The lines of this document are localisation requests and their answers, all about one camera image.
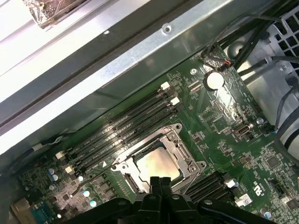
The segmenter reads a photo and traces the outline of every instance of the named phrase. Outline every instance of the motherboard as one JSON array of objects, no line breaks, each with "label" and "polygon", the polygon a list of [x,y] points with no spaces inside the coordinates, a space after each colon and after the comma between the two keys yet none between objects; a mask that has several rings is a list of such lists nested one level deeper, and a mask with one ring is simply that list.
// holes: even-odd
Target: motherboard
[{"label": "motherboard", "polygon": [[296,224],[299,169],[269,126],[229,63],[194,55],[24,167],[26,195],[11,208],[22,224],[60,223],[116,197],[134,202],[151,176],[168,176],[195,203]]}]

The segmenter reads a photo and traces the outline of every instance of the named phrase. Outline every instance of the screw hole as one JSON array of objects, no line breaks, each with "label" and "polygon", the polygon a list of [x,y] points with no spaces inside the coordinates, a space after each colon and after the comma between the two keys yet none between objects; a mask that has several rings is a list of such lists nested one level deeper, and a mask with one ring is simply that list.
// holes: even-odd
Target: screw hole
[{"label": "screw hole", "polygon": [[162,32],[163,32],[163,34],[168,35],[171,32],[171,25],[164,24],[162,26]]}]

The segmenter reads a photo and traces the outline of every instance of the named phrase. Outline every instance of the cpu socket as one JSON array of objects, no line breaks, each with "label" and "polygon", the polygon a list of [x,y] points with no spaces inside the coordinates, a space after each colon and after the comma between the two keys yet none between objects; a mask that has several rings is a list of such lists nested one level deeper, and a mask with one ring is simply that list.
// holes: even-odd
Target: cpu socket
[{"label": "cpu socket", "polygon": [[149,193],[151,176],[170,177],[172,191],[177,192],[206,168],[182,142],[181,130],[181,124],[160,128],[121,153],[111,170],[120,171],[135,193]]}]

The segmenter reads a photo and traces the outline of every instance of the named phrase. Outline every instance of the chip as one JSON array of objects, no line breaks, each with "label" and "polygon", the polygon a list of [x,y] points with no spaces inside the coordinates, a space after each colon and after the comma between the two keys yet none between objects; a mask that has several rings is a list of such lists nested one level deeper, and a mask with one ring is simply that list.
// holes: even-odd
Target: chip
[{"label": "chip", "polygon": [[296,209],[299,207],[298,201],[294,198],[286,203],[290,210]]},{"label": "chip", "polygon": [[104,183],[104,184],[101,185],[101,190],[102,190],[102,191],[105,191],[105,190],[107,190],[108,188],[109,188],[109,185],[108,185],[107,183]]},{"label": "chip", "polygon": [[74,181],[74,180],[76,180],[77,177],[76,177],[76,175],[72,174],[72,175],[70,175],[70,178],[72,181]]},{"label": "chip", "polygon": [[105,196],[107,197],[107,198],[110,198],[111,196],[113,196],[114,195],[114,192],[112,191],[112,190],[108,190],[106,193],[105,193]]},{"label": "chip", "polygon": [[68,195],[63,195],[62,197],[65,201],[69,199],[69,196]]},{"label": "chip", "polygon": [[277,158],[275,156],[273,156],[267,160],[267,163],[270,168],[274,168],[279,164],[279,161],[277,160]]},{"label": "chip", "polygon": [[82,207],[83,207],[83,208],[86,208],[87,206],[88,206],[88,203],[87,203],[87,202],[83,202],[83,203],[82,203]]},{"label": "chip", "polygon": [[247,162],[245,157],[241,157],[241,158],[239,159],[239,161],[240,161],[240,163],[242,163],[242,164],[244,164],[244,163]]},{"label": "chip", "polygon": [[101,184],[101,183],[104,182],[104,180],[105,180],[105,178],[104,178],[103,176],[100,176],[100,177],[99,177],[98,179],[96,179],[95,181],[96,181],[97,184]]}]

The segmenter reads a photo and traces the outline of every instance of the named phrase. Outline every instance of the integrated circuit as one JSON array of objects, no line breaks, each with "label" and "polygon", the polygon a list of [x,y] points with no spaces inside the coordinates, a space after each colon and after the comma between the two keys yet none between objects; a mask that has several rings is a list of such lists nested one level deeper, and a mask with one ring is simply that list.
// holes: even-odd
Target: integrated circuit
[{"label": "integrated circuit", "polygon": [[275,156],[273,156],[267,160],[267,163],[270,168],[274,168],[279,164],[279,161]]}]

